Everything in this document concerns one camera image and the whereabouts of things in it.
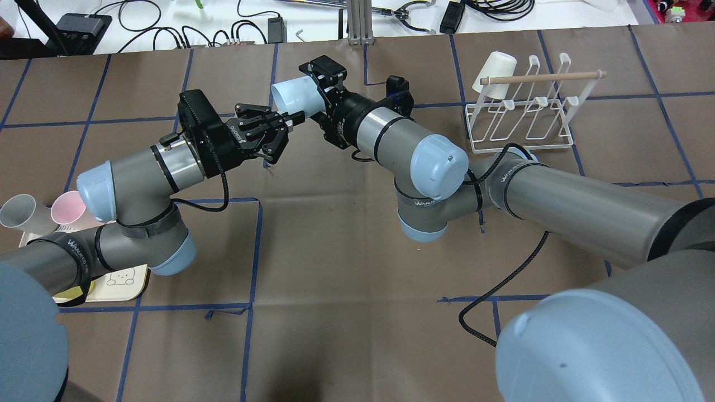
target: gray cup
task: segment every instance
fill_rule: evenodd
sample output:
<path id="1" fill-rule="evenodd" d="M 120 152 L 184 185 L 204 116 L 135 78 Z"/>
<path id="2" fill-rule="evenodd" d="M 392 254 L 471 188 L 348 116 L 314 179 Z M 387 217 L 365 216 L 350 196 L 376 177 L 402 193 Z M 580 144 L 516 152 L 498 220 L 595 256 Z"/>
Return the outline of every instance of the gray cup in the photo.
<path id="1" fill-rule="evenodd" d="M 52 220 L 50 209 L 30 194 L 16 195 L 5 202 L 0 209 L 0 225 L 41 236 L 58 228 Z"/>

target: black strap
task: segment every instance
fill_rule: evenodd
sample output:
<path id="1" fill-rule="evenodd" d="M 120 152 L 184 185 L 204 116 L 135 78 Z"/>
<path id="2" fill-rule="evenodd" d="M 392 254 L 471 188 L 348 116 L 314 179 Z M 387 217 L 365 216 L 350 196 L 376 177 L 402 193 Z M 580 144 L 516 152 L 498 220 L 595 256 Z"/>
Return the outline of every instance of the black strap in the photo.
<path id="1" fill-rule="evenodd" d="M 100 237 L 102 236 L 102 230 L 104 230 L 105 226 L 106 225 L 102 225 L 98 227 L 97 233 L 94 233 L 94 249 L 97 252 L 97 259 L 99 260 L 99 263 L 102 264 L 102 267 L 104 267 L 105 270 L 108 270 L 109 272 L 113 273 L 117 270 L 110 267 L 109 263 L 107 263 L 107 260 L 104 259 L 104 254 L 102 254 L 102 245 L 99 242 Z"/>
<path id="2" fill-rule="evenodd" d="M 477 177 L 474 175 L 474 172 L 472 172 L 472 169 L 467 169 L 467 176 L 469 176 L 469 180 L 474 182 L 474 193 L 477 194 L 477 210 L 476 212 L 479 212 L 482 210 L 482 207 L 484 206 L 484 198 L 482 197 L 482 189 L 479 187 L 479 183 L 477 183 Z"/>
<path id="3" fill-rule="evenodd" d="M 84 301 L 87 299 L 87 295 L 89 294 L 89 286 L 92 284 L 92 272 L 89 269 L 90 256 L 88 255 L 86 250 L 82 249 L 82 246 L 77 240 L 74 239 L 74 237 L 68 235 L 65 232 L 50 233 L 47 236 L 32 240 L 29 243 L 33 242 L 50 242 L 52 244 L 58 245 L 63 250 L 65 250 L 67 254 L 69 254 L 74 260 L 74 262 L 77 264 L 77 277 L 75 278 L 74 283 L 72 283 L 70 288 L 79 285 L 79 288 L 82 290 L 82 294 L 79 297 L 74 298 L 70 301 L 66 301 L 64 303 L 57 303 L 57 305 L 60 307 L 74 307 L 76 305 L 81 305 L 82 303 L 84 303 Z"/>
<path id="4" fill-rule="evenodd" d="M 393 126 L 396 122 L 399 122 L 400 120 L 405 120 L 407 117 L 404 116 L 399 116 L 396 117 L 392 120 L 390 120 L 387 124 L 383 126 L 383 129 L 380 130 L 380 134 L 378 134 L 378 138 L 375 139 L 375 146 L 373 147 L 373 155 L 375 155 L 375 162 L 380 163 L 380 159 L 378 158 L 378 148 L 380 147 L 380 141 L 383 140 L 383 135 L 390 129 L 390 127 Z"/>
<path id="5" fill-rule="evenodd" d="M 507 201 L 507 199 L 506 199 L 506 193 L 509 191 L 509 185 L 511 184 L 511 180 L 514 178 L 514 176 L 516 176 L 516 174 L 519 173 L 523 168 L 530 167 L 530 166 L 548 167 L 543 163 L 527 160 L 526 163 L 524 163 L 523 165 L 517 167 L 514 170 L 510 170 L 509 172 L 507 172 L 507 175 L 509 175 L 509 176 L 506 178 L 506 184 L 504 184 L 504 194 L 503 194 L 504 195 L 504 208 L 506 209 L 506 212 L 509 215 L 515 217 L 516 219 L 520 219 L 520 220 L 524 220 L 524 219 L 522 217 L 520 217 L 519 215 L 515 214 L 514 211 L 512 211 L 511 208 L 509 208 L 509 201 Z"/>
<path id="6" fill-rule="evenodd" d="M 172 173 L 169 171 L 169 168 L 167 167 L 166 162 L 164 162 L 164 158 L 159 153 L 157 146 L 152 145 L 149 148 L 152 150 L 152 153 L 154 154 L 154 158 L 157 160 L 157 163 L 159 163 L 159 167 L 162 168 L 162 171 L 164 172 L 164 176 L 166 176 L 167 181 L 169 182 L 169 186 L 171 186 L 171 188 L 174 192 L 179 192 L 179 186 L 177 186 L 177 183 L 174 181 L 174 177 L 172 176 Z"/>
<path id="7" fill-rule="evenodd" d="M 161 235 L 180 222 L 181 213 L 173 202 L 169 203 L 169 207 L 160 215 L 138 225 L 125 225 L 117 220 L 122 234 L 130 239 L 146 239 L 148 237 Z"/>

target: pink cup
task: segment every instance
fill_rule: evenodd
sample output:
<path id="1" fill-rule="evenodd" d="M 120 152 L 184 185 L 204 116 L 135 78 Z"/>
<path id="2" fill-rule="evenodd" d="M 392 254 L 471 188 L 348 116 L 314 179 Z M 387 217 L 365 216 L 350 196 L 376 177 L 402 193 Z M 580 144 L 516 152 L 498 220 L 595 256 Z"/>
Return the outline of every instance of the pink cup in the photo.
<path id="1" fill-rule="evenodd" d="M 89 229 L 102 224 L 92 216 L 77 191 L 69 191 L 60 195 L 52 204 L 50 215 L 56 224 L 77 230 Z"/>

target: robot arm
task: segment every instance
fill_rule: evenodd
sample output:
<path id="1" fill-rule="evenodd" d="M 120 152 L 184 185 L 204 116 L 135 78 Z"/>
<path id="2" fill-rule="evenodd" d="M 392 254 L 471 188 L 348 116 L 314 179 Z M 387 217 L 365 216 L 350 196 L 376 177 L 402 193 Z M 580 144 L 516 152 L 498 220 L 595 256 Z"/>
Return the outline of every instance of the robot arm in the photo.
<path id="1" fill-rule="evenodd" d="M 628 191 L 551 169 L 513 144 L 469 164 L 399 102 L 349 93 L 335 64 L 300 68 L 325 101 L 311 117 L 329 142 L 395 174 L 407 236 L 437 240 L 450 220 L 496 206 L 630 268 L 552 295 L 502 330 L 496 372 L 507 401 L 715 401 L 714 198 L 684 205 Z"/>
<path id="2" fill-rule="evenodd" d="M 0 255 L 0 279 L 19 283 L 4 267 L 16 268 L 56 292 L 140 263 L 159 275 L 183 270 L 195 248 L 174 205 L 184 200 L 171 195 L 248 159 L 276 163 L 292 126 L 310 117 L 328 142 L 357 147 L 395 175 L 398 217 L 414 240 L 437 240 L 449 221 L 496 206 L 637 267 L 553 295 L 504 328 L 496 368 L 507 400 L 715 400 L 715 319 L 689 314 L 715 305 L 714 199 L 682 205 L 630 192 L 551 169 L 520 147 L 469 163 L 410 118 L 404 79 L 389 78 L 386 98 L 374 102 L 349 92 L 347 71 L 325 56 L 300 71 L 312 86 L 296 95 L 275 85 L 278 112 L 239 104 L 225 124 L 200 91 L 182 93 L 181 133 L 78 177 L 93 215 L 116 222 Z M 679 298 L 686 290 L 694 296 Z"/>
<path id="3" fill-rule="evenodd" d="M 179 120 L 181 133 L 78 176 L 90 212 L 102 222 L 116 222 L 41 237 L 0 255 L 0 263 L 30 274 L 51 294 L 89 287 L 92 278 L 142 264 L 158 275 L 178 273 L 196 249 L 174 203 L 185 201 L 171 196 L 246 160 L 276 163 L 293 125 L 305 118 L 302 112 L 237 104 L 236 117 L 224 123 L 204 94 L 192 90 L 180 95 Z"/>

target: blue tape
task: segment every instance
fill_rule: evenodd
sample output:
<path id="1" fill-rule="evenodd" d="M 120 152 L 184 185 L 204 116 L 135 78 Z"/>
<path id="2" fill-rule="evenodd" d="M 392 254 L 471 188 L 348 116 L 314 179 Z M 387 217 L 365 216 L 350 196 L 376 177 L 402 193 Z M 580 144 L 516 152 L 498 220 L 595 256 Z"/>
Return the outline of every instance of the blue tape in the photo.
<path id="1" fill-rule="evenodd" d="M 459 83 L 459 99 L 464 103 L 464 86 L 462 85 L 462 70 L 459 68 L 459 56 L 457 56 L 457 46 L 454 43 L 454 35 L 449 35 L 449 43 L 452 47 L 452 58 L 454 59 L 454 68 L 457 71 L 457 83 Z"/>
<path id="2" fill-rule="evenodd" d="M 261 246 L 261 232 L 263 229 L 263 206 L 258 204 L 258 220 L 256 222 L 256 241 L 253 248 L 253 272 L 251 276 L 250 309 L 246 322 L 246 338 L 243 346 L 243 368 L 241 372 L 241 402 L 246 401 L 246 387 L 248 387 L 248 359 L 251 351 L 251 333 L 253 330 L 253 303 L 256 300 L 256 282 L 258 279 L 258 257 Z"/>
<path id="3" fill-rule="evenodd" d="M 674 94 L 661 94 L 663 98 L 677 98 L 677 97 L 711 97 L 715 95 L 715 92 L 677 92 Z"/>
<path id="4" fill-rule="evenodd" d="M 646 58 L 643 56 L 643 52 L 641 51 L 641 46 L 638 44 L 638 39 L 636 38 L 636 33 L 633 32 L 633 27 L 630 25 L 628 26 L 628 32 L 631 34 L 631 41 L 633 42 L 633 47 L 636 48 L 636 54 L 638 55 L 638 59 L 641 61 L 641 66 L 643 67 L 643 70 L 645 71 L 646 76 L 648 77 L 648 81 L 650 82 L 651 87 L 653 88 L 653 92 L 656 95 L 656 100 L 658 101 L 658 105 L 661 108 L 661 113 L 663 114 L 663 118 L 666 120 L 666 124 L 668 125 L 668 131 L 670 131 L 671 137 L 673 137 L 673 142 L 675 142 L 675 146 L 678 148 L 678 152 L 680 153 L 680 157 L 683 160 L 683 164 L 685 165 L 685 168 L 688 171 L 688 174 L 690 175 L 690 178 L 693 182 L 693 186 L 695 186 L 695 191 L 697 191 L 698 197 L 704 198 L 703 190 L 700 188 L 698 179 L 697 179 L 697 177 L 695 177 L 695 172 L 693 171 L 693 168 L 690 165 L 690 161 L 688 161 L 688 157 L 685 155 L 685 151 L 683 150 L 683 147 L 681 146 L 680 139 L 678 138 L 678 134 L 675 131 L 673 122 L 671 122 L 670 116 L 668 116 L 668 111 L 666 110 L 666 106 L 663 103 L 660 92 L 658 92 L 658 87 L 656 86 L 656 82 L 653 79 L 651 70 L 648 68 L 648 64 L 646 63 Z"/>
<path id="5" fill-rule="evenodd" d="M 273 85 L 275 84 L 275 70 L 276 66 L 278 65 L 278 44 L 274 45 L 273 48 L 273 65 L 271 67 L 270 71 L 270 84 Z M 273 91 L 268 89 L 268 107 L 273 109 Z"/>
<path id="6" fill-rule="evenodd" d="M 27 70 L 30 68 L 31 63 L 32 59 L 27 59 L 27 63 L 25 63 L 25 69 L 22 70 L 22 75 L 20 76 L 20 80 L 17 82 L 15 92 L 13 92 L 12 98 L 10 98 L 10 103 L 8 103 L 7 109 L 5 110 L 5 115 L 2 117 L 2 121 L 0 122 L 0 131 L 2 131 L 3 127 L 5 127 L 5 123 L 7 123 L 7 118 L 8 116 L 10 116 L 10 110 L 12 109 L 12 105 L 15 104 L 17 94 L 20 93 L 20 87 L 22 87 L 22 83 L 25 81 L 25 76 L 27 75 Z"/>
<path id="7" fill-rule="evenodd" d="M 543 300 L 550 295 L 497 295 L 486 298 L 485 301 L 524 301 L 524 300 Z M 472 303 L 481 296 L 460 296 L 457 298 L 443 297 L 437 300 L 437 303 Z"/>
<path id="8" fill-rule="evenodd" d="M 194 204 L 218 204 L 223 202 L 223 198 L 199 198 L 196 200 L 189 200 Z M 260 202 L 257 198 L 253 197 L 236 197 L 229 198 L 228 202 Z"/>
<path id="9" fill-rule="evenodd" d="M 368 83 L 368 46 L 363 44 L 363 84 L 366 87 L 371 87 L 372 85 L 384 85 L 385 83 L 385 81 L 374 84 Z"/>
<path id="10" fill-rule="evenodd" d="M 129 339 L 127 340 L 127 349 L 124 352 L 124 362 L 122 363 L 122 374 L 119 376 L 119 389 L 117 390 L 117 402 L 122 401 L 124 395 L 124 382 L 127 380 L 127 369 L 129 368 L 129 358 L 132 356 L 132 344 L 134 343 L 134 333 L 137 330 L 137 319 L 139 318 L 139 306 L 142 304 L 142 296 L 137 298 L 134 303 L 134 315 L 132 316 L 132 325 L 129 327 Z"/>
<path id="11" fill-rule="evenodd" d="M 224 313 L 224 314 L 233 314 L 233 315 L 243 315 L 246 311 L 248 311 L 248 307 L 242 308 L 241 310 L 238 311 L 221 311 L 221 310 L 209 310 L 206 315 L 204 315 L 205 320 L 210 320 L 211 317 L 214 316 L 214 313 Z"/>
<path id="12" fill-rule="evenodd" d="M 539 43 L 541 43 L 541 52 L 543 53 L 543 59 L 546 61 L 546 66 L 548 67 L 548 72 L 553 74 L 553 64 L 551 63 L 551 56 L 548 55 L 548 49 L 546 47 L 546 40 L 544 40 L 544 38 L 543 38 L 543 33 L 541 32 L 540 29 L 537 29 L 536 35 L 538 36 Z"/>
<path id="13" fill-rule="evenodd" d="M 684 182 L 640 182 L 640 183 L 614 183 L 621 187 L 670 187 L 670 186 L 682 186 L 682 185 L 692 185 L 693 182 L 686 180 Z"/>
<path id="14" fill-rule="evenodd" d="M 482 233 L 487 233 L 486 230 L 484 230 L 484 211 L 477 212 L 477 215 L 479 215 L 479 230 Z"/>
<path id="15" fill-rule="evenodd" d="M 588 97 L 588 100 L 619 100 L 619 99 L 653 99 L 656 95 L 603 95 L 600 97 Z"/>
<path id="16" fill-rule="evenodd" d="M 92 120 L 91 122 L 50 122 L 50 123 L 25 123 L 7 124 L 5 128 L 26 128 L 26 127 L 57 127 L 57 126 L 82 126 L 85 124 L 114 124 L 114 123 L 134 123 L 134 122 L 158 122 L 176 119 L 175 116 L 168 117 L 138 117 L 135 119 L 110 119 Z"/>
<path id="17" fill-rule="evenodd" d="M 425 103 L 416 104 L 413 106 L 414 109 L 424 109 L 428 107 L 453 107 L 453 106 L 465 106 L 467 102 L 447 102 L 447 103 Z"/>
<path id="18" fill-rule="evenodd" d="M 501 322 L 499 321 L 499 307 L 497 306 L 496 300 L 492 300 L 492 315 L 494 315 L 494 331 L 496 337 L 499 338 L 501 334 Z"/>
<path id="19" fill-rule="evenodd" d="M 109 70 L 109 63 L 112 62 L 112 55 L 107 55 L 107 61 L 104 63 L 104 71 L 102 72 L 102 78 L 99 79 L 99 85 L 97 86 L 97 91 L 94 93 L 94 100 L 92 101 L 92 107 L 89 108 L 89 115 L 87 116 L 87 121 L 85 122 L 84 129 L 82 130 L 82 136 L 79 138 L 79 145 L 77 145 L 77 151 L 74 153 L 74 159 L 72 160 L 72 166 L 69 168 L 69 175 L 67 175 L 67 181 L 64 183 L 64 191 L 69 190 L 69 186 L 72 184 L 72 176 L 74 176 L 74 169 L 77 167 L 77 161 L 79 160 L 79 154 L 82 152 L 82 145 L 84 145 L 84 138 L 87 137 L 87 130 L 89 130 L 89 122 L 92 120 L 92 115 L 94 114 L 94 109 L 97 107 L 97 101 L 99 100 L 99 94 L 102 93 L 102 86 L 104 86 L 104 79 L 107 78 L 107 70 Z"/>
<path id="20" fill-rule="evenodd" d="M 176 304 L 176 305 L 118 305 L 110 307 L 65 307 L 61 313 L 121 313 L 128 311 L 189 311 L 250 308 L 250 303 Z"/>

